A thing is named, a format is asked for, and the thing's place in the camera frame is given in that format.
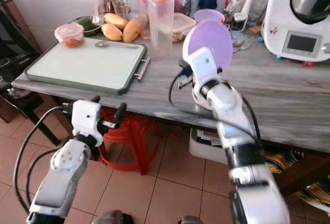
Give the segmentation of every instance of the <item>marble countertop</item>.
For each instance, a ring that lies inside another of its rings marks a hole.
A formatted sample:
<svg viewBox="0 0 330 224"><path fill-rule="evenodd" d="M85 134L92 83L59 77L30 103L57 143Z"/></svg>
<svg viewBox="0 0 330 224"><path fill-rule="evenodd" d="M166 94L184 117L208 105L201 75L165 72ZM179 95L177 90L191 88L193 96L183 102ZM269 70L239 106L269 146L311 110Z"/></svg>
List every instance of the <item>marble countertop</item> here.
<svg viewBox="0 0 330 224"><path fill-rule="evenodd" d="M281 144L330 152L330 64L302 67L301 62L276 60L263 43L254 43L234 54L230 67L222 74L252 105L258 118L262 138ZM143 43L150 54L150 44ZM152 60L142 81L134 80L129 91L121 96L30 81L24 74L12 85L38 93L69 99L90 99L100 95L103 106L117 108L127 102L130 112L167 119L201 128L215 128L216 122L179 109L206 113L193 101L191 87L173 90L176 107L168 102L167 94L173 77L179 72L182 44L173 44L166 58Z"/></svg>

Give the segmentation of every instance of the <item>bowl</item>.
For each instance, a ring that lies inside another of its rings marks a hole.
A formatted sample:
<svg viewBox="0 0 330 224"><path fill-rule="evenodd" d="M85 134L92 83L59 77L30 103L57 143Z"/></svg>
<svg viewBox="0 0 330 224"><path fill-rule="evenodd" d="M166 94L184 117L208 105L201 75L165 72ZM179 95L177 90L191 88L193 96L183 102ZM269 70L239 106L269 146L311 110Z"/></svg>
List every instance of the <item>bowl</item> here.
<svg viewBox="0 0 330 224"><path fill-rule="evenodd" d="M68 23L80 24L79 22L81 22L82 20L85 20L85 19L90 19L91 22L92 22L93 17L92 16L81 16L81 17L78 17L78 18L75 18L75 19L69 21ZM84 36L88 37L88 36L92 36L92 35L95 35L95 34L99 33L100 30L101 30L101 25L95 25L95 26L97 26L97 27L94 28L94 29L91 29L91 30L88 30L88 31L84 30Z"/></svg>

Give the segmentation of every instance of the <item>white cutting board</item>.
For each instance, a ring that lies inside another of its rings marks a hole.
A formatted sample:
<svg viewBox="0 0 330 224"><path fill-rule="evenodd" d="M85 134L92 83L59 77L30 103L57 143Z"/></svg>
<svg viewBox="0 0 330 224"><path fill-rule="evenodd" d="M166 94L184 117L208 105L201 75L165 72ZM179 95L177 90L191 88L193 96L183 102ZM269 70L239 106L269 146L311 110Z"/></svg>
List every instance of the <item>white cutting board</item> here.
<svg viewBox="0 0 330 224"><path fill-rule="evenodd" d="M25 74L31 80L121 94L129 87L146 49L143 45L124 47L120 42L95 47L98 41L85 38L85 43L76 48L58 43Z"/></svg>

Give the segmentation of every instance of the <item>stainless steel bowl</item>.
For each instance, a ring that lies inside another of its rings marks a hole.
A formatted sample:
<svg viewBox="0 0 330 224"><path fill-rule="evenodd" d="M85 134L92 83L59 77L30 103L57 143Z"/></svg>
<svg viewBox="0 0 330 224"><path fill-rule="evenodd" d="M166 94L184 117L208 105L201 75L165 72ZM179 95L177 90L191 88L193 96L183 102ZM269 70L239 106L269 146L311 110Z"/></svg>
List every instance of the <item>stainless steel bowl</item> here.
<svg viewBox="0 0 330 224"><path fill-rule="evenodd" d="M91 19L91 21L93 21L93 17L92 16L81 16L81 17L78 17L78 18L75 18L75 19L69 21L68 23L77 23L80 20L88 19L88 18ZM92 29L92 30L84 31L84 36L88 37L88 36L92 36L92 35L95 35L95 34L97 34L97 33L100 32L101 25L99 25L99 24L94 24L94 25L96 25L96 26L98 25L98 27L95 28L95 29Z"/></svg>

